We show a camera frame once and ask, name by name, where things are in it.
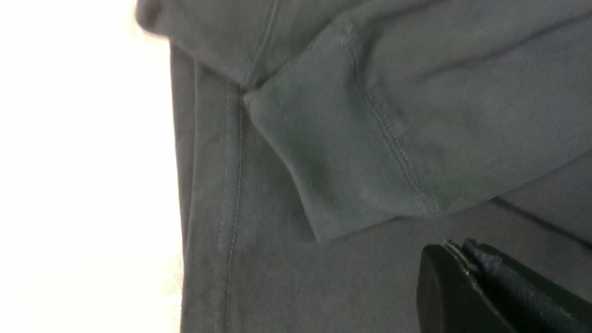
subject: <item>dark gray sweatshirt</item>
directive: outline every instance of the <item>dark gray sweatshirt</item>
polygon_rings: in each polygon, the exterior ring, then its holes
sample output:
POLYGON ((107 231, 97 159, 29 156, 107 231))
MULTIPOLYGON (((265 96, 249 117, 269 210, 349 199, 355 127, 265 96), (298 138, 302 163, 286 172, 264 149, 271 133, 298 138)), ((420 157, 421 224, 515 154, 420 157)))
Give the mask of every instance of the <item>dark gray sweatshirt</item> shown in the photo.
POLYGON ((184 332, 416 332, 421 248, 466 236, 592 299, 589 0, 145 0, 137 19, 172 45, 184 332))

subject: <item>sweatshirt sleeve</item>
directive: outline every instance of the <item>sweatshirt sleeve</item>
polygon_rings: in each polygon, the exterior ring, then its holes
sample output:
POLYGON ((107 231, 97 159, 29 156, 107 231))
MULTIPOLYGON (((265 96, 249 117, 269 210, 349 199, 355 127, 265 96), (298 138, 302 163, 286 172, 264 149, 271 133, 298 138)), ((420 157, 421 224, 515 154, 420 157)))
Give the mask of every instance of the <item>sweatshirt sleeve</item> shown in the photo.
POLYGON ((592 149, 592 2, 371 1, 244 98, 319 240, 453 213, 592 149))
POLYGON ((364 1, 138 0, 136 21, 248 88, 301 53, 338 13, 364 1))

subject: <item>fabric fold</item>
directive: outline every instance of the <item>fabric fold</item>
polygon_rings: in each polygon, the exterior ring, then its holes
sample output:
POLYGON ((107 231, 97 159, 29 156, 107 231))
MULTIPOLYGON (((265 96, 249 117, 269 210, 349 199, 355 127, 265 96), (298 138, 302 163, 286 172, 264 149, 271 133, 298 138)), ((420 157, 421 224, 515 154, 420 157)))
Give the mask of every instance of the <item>fabric fold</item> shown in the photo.
POLYGON ((247 110, 320 240, 457 212, 592 149, 591 13, 578 0, 365 3, 247 110))

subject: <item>white background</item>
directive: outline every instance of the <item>white background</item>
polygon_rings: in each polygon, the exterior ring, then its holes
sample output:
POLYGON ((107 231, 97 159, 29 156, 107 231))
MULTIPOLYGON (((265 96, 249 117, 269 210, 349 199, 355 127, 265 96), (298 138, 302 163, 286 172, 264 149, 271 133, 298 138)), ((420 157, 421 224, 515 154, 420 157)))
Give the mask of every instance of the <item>white background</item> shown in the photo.
POLYGON ((3 4, 2 332, 178 330, 168 44, 133 6, 3 4))

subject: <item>black object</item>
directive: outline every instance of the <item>black object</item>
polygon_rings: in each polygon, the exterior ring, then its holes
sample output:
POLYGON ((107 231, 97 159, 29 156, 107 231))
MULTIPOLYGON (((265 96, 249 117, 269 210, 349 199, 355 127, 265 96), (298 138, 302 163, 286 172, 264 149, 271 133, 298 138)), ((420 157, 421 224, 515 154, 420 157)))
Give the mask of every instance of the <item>black object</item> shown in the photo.
POLYGON ((592 332, 590 303, 471 239, 423 249, 417 310, 423 333, 592 332))

